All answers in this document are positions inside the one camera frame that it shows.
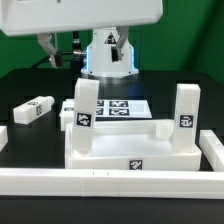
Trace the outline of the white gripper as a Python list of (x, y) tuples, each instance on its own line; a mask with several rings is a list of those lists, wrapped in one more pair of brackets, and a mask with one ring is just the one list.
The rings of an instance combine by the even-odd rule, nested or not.
[(0, 30), (7, 36), (38, 34), (51, 65), (59, 68), (63, 54), (51, 43), (51, 32), (115, 27), (111, 57), (118, 62), (127, 26), (157, 23), (162, 14), (162, 0), (0, 0)]

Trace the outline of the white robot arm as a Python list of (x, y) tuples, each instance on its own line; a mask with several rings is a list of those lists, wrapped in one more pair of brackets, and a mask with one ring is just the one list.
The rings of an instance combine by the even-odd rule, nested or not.
[(152, 24), (163, 15), (163, 0), (0, 0), (0, 31), (8, 36), (37, 35), (54, 67), (61, 55), (53, 33), (91, 30), (84, 52), (85, 76), (121, 79), (137, 74), (129, 28)]

